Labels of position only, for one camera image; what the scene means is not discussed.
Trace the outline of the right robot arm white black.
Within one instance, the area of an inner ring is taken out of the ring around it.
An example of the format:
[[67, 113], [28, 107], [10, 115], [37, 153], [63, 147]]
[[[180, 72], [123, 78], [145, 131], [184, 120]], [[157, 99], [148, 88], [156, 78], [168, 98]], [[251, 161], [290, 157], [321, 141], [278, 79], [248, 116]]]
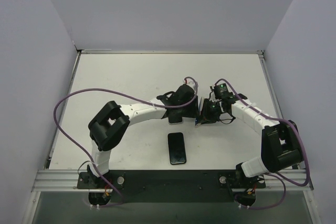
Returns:
[[298, 140], [298, 131], [293, 121], [288, 123], [274, 119], [256, 107], [243, 94], [234, 94], [225, 83], [211, 87], [215, 99], [201, 98], [196, 125], [224, 122], [221, 115], [228, 114], [231, 122], [239, 119], [261, 137], [259, 156], [236, 166], [243, 178], [253, 178], [304, 161], [304, 154]]

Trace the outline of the black phone with blue back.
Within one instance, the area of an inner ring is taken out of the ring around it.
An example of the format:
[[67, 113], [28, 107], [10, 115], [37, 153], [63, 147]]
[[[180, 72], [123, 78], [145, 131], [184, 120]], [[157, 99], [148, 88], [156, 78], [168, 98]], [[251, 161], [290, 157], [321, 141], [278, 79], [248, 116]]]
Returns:
[[203, 116], [202, 116], [203, 105], [204, 105], [204, 98], [200, 97], [199, 101], [198, 101], [198, 113], [197, 113], [197, 116], [195, 118], [195, 127], [198, 127], [202, 124], [202, 121], [203, 121]]

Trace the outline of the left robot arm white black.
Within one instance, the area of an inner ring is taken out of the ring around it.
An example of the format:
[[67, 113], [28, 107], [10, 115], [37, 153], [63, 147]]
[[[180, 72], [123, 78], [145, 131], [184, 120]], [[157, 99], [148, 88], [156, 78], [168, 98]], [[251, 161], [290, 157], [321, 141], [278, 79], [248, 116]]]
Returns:
[[197, 89], [198, 84], [191, 81], [146, 103], [106, 103], [88, 125], [93, 158], [87, 168], [89, 182], [96, 188], [106, 185], [111, 150], [121, 142], [128, 127], [148, 120], [195, 118], [198, 114]]

